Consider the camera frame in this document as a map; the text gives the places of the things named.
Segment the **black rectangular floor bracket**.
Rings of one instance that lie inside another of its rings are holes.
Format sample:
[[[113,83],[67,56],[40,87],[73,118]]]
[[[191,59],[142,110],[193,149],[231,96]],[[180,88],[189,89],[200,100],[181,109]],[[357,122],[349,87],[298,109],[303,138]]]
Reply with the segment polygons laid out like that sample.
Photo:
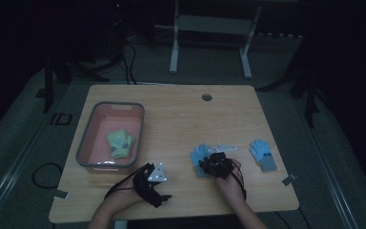
[[[72,120],[71,114],[55,113],[51,119],[50,125],[70,125]]]

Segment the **person's left hand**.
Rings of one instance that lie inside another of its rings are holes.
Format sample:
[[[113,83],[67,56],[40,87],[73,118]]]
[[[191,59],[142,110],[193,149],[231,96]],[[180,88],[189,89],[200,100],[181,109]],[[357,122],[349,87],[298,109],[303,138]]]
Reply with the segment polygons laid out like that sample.
[[[128,208],[136,203],[142,202],[143,198],[139,196],[133,188],[133,177],[125,178],[118,182],[115,190],[105,198],[105,201],[128,205]]]

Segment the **black tripod stand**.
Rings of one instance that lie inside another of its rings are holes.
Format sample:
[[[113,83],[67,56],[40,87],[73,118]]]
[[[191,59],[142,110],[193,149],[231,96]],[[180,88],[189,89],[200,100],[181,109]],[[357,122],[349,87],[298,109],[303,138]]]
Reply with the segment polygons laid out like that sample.
[[[44,87],[37,92],[37,97],[44,99],[43,113],[47,114],[53,103],[53,73],[59,77],[59,81],[63,80],[65,83],[71,82],[71,77],[65,73],[67,66],[75,68],[88,78],[97,81],[107,81],[107,78],[99,76],[93,71],[84,67],[82,64],[69,59],[67,56],[61,57],[59,60],[53,60],[49,56],[44,61]]]
[[[319,109],[315,104],[316,88],[315,88],[315,67],[302,66],[299,61],[293,60],[287,67],[284,75],[267,86],[256,88],[257,92],[272,91],[290,81],[294,81],[294,85],[290,89],[292,98],[301,98],[306,95],[305,101],[305,119],[310,128],[314,125],[314,113],[318,113]]]

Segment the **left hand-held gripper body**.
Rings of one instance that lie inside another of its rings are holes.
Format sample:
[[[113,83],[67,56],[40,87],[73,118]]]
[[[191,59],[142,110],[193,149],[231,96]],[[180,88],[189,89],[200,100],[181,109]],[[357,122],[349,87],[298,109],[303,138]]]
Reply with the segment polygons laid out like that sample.
[[[156,185],[167,180],[163,163],[159,162],[157,165],[147,163],[140,167],[132,181],[135,192],[150,205],[157,208],[172,197],[171,195],[161,195],[154,189]]]

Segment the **grey tape piece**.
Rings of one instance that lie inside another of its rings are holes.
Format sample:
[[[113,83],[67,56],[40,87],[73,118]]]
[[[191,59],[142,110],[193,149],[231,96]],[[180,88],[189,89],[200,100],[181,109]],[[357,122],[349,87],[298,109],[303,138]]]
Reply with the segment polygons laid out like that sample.
[[[284,186],[288,186],[288,185],[292,184],[296,179],[297,179],[296,175],[290,174],[282,180],[282,183]]]
[[[69,196],[68,192],[60,191],[60,190],[49,190],[47,192],[48,198],[60,198],[60,199],[66,199]]]

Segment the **light green fuzzy glove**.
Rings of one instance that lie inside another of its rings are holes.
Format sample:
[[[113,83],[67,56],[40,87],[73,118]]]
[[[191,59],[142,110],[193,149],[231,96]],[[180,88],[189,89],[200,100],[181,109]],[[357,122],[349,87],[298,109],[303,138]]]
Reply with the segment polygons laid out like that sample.
[[[112,158],[124,158],[124,157],[129,157],[132,151],[132,146],[134,144],[134,138],[130,135],[127,135],[127,140],[128,140],[128,148],[127,149],[119,149],[116,150],[115,152],[112,152]]]

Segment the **pink bin with grey rim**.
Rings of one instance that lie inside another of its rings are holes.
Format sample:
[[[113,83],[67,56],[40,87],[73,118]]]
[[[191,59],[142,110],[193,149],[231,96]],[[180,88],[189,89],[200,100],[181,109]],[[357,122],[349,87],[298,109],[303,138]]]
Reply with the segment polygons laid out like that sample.
[[[99,102],[93,106],[76,161],[90,173],[129,174],[136,167],[145,109],[139,103]],[[108,133],[124,130],[134,138],[129,157],[112,158]]]

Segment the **green sock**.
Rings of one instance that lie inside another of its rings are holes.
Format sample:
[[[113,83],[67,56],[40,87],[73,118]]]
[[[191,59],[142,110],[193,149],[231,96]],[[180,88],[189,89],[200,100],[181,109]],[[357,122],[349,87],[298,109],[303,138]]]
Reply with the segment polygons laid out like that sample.
[[[107,140],[110,144],[112,152],[115,152],[119,149],[127,149],[129,146],[127,134],[124,130],[108,133]]]

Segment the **white metal stand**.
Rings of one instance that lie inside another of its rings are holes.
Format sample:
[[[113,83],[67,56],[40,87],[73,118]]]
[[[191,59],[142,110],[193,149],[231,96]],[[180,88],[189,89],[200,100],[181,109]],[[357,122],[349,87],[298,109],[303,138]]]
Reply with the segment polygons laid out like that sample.
[[[245,35],[246,43],[239,49],[239,57],[242,65],[244,77],[250,79],[253,77],[248,52],[255,35],[255,29],[258,23],[262,8],[256,7],[252,20],[222,18],[212,16],[200,16],[181,14],[179,12],[180,0],[174,0],[173,14],[173,47],[169,72],[177,73],[179,56],[179,32],[180,31],[199,31],[210,33],[224,33],[234,35]]]

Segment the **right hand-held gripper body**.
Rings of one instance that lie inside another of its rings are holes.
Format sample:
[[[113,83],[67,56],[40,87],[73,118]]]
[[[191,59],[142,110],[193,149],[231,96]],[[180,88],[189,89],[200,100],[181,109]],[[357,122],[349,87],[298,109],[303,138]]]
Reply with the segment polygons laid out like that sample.
[[[235,146],[218,144],[215,147],[210,147],[202,144],[199,146],[199,150],[198,164],[206,174],[225,179],[233,171],[234,163],[230,158],[227,158],[226,153],[235,151]]]

